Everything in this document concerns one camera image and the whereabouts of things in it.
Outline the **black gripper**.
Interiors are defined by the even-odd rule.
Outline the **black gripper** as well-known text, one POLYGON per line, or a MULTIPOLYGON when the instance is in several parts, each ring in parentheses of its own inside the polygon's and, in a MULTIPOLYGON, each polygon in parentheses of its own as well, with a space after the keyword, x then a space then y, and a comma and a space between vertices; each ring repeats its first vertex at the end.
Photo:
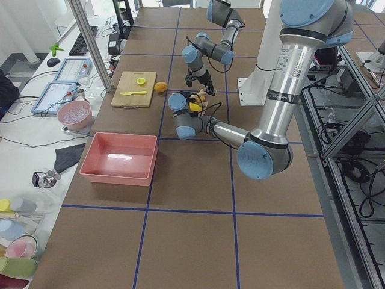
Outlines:
POLYGON ((182 100, 183 104, 195 103, 196 99, 199 98, 197 93, 189 92, 186 90, 180 90, 179 93, 183 96, 183 100, 182 100))
POLYGON ((212 84, 211 74, 206 71, 202 76, 195 76, 191 71, 189 71, 185 77, 185 83, 188 87, 192 87, 193 81, 198 81, 200 84, 205 86, 205 92, 208 95, 215 96, 216 90, 212 84))

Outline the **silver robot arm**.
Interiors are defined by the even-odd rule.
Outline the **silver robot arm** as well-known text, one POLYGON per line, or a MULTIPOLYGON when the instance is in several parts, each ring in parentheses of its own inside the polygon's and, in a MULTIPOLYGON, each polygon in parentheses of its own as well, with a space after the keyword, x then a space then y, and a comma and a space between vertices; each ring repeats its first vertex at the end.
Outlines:
POLYGON ((205 87, 207 94, 214 96, 211 74, 202 58, 208 57, 208 60, 215 60, 225 66, 231 65, 234 43, 244 27, 244 22, 239 13, 232 8, 230 1, 209 1, 206 17, 208 21, 224 28, 221 41, 216 44, 211 41, 208 34, 200 32, 191 44, 182 50, 182 56, 188 66, 186 85, 191 87, 193 81, 198 81, 205 87))
MULTIPOLYGON (((279 35, 282 48, 258 126, 246 131, 213 115, 199 116, 189 107, 187 99, 192 93, 178 92, 168 98, 178 138, 186 140, 205 131, 229 146, 236 146, 238 166, 251 179, 267 179, 287 169, 293 153, 286 131, 310 64, 317 50, 351 40, 355 5, 355 1, 281 1, 275 15, 283 24, 279 35)), ((211 75, 202 56, 229 65, 234 55, 233 44, 244 23, 230 1, 209 1, 207 18, 225 28, 222 40, 216 45, 207 34, 198 33, 193 44, 183 49, 182 56, 190 69, 187 86, 197 80, 205 86, 206 93, 214 96, 211 75)))

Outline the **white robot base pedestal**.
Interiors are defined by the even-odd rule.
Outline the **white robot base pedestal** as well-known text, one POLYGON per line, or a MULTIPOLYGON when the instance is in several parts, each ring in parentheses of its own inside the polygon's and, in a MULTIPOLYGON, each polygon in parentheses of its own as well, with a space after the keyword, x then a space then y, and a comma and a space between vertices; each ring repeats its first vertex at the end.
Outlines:
POLYGON ((239 101, 242 106, 263 106, 278 62, 282 42, 279 11, 281 1, 273 1, 270 6, 256 67, 248 78, 238 79, 239 101))

